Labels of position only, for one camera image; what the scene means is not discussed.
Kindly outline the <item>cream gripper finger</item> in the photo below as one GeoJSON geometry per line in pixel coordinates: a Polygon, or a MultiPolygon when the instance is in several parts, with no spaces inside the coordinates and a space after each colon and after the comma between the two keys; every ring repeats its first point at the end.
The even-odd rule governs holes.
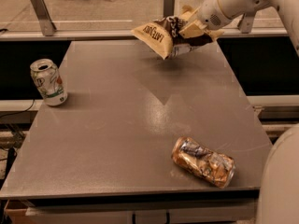
{"type": "Polygon", "coordinates": [[[213,41],[216,41],[221,35],[223,35],[224,31],[222,29],[219,30],[210,30],[208,35],[211,37],[213,41]]]}

